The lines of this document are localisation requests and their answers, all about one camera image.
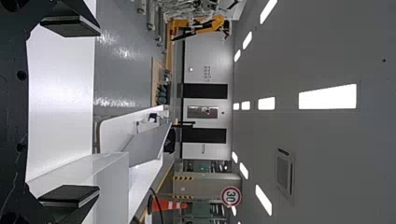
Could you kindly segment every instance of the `floor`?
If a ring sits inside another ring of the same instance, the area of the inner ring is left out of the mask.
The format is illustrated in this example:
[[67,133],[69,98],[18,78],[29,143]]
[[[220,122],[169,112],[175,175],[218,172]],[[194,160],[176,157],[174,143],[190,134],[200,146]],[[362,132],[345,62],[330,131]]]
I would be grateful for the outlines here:
[[118,116],[150,107],[151,58],[162,62],[156,32],[129,0],[98,0],[102,36],[95,43],[96,117]]

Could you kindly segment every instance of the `speed limit sign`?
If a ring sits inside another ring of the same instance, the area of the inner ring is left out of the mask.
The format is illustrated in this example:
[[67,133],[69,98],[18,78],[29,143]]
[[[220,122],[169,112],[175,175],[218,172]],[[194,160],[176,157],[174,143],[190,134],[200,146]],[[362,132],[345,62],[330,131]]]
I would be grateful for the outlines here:
[[228,187],[221,193],[221,200],[227,207],[237,206],[242,200],[241,190],[236,187]]

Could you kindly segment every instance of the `red object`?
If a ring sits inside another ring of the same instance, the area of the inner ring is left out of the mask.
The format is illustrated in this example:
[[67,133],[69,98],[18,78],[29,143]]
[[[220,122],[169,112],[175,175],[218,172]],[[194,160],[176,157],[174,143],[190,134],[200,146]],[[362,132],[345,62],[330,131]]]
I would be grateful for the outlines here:
[[[186,203],[174,203],[169,201],[160,200],[161,209],[164,210],[173,210],[173,209],[185,209],[187,208]],[[160,208],[156,201],[152,202],[152,212],[158,212]]]

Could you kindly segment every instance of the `rectangular ceiling light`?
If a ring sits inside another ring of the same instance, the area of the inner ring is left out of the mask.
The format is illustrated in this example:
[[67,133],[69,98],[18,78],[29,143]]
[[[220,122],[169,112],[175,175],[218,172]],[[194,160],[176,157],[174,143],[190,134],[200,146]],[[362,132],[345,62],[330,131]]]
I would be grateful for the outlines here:
[[262,191],[262,188],[260,186],[256,185],[256,196],[259,199],[259,201],[262,203],[262,206],[265,208],[265,211],[267,211],[268,215],[272,215],[272,203],[268,199],[268,197],[264,194]]
[[251,39],[253,38],[253,33],[251,31],[247,34],[247,37],[244,40],[244,43],[242,44],[242,47],[246,49],[248,47],[248,44],[250,44]]
[[250,109],[250,101],[242,102],[242,110],[249,110]]
[[275,97],[260,99],[259,110],[275,110],[275,104]]
[[239,110],[239,103],[233,104],[233,110]]
[[244,165],[244,163],[240,163],[239,164],[239,170],[241,171],[242,175],[245,177],[245,179],[248,179],[248,169],[247,167]]
[[233,56],[233,61],[238,62],[238,59],[241,57],[241,50],[239,49],[236,53],[235,56]]
[[235,152],[233,152],[233,153],[231,154],[231,157],[233,157],[233,161],[234,161],[235,163],[238,163],[238,155],[236,155]]
[[233,215],[236,217],[236,207],[235,207],[235,206],[232,206],[232,207],[231,207],[231,210],[233,210]]
[[268,16],[270,15],[271,11],[277,4],[277,0],[269,0],[267,6],[265,6],[262,14],[260,15],[260,24],[263,24],[265,20],[267,20]]
[[356,84],[300,92],[299,109],[355,109],[357,96]]

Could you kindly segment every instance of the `cable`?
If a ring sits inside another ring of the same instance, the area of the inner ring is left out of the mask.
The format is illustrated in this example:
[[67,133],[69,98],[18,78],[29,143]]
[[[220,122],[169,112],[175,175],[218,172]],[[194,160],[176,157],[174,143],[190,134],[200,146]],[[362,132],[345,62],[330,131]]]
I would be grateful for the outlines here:
[[158,200],[157,193],[155,192],[155,190],[153,188],[150,188],[149,190],[151,190],[152,195],[154,195],[155,201],[158,204],[158,208],[160,209],[161,223],[164,224],[164,222],[163,222],[163,209],[161,208],[160,200]]

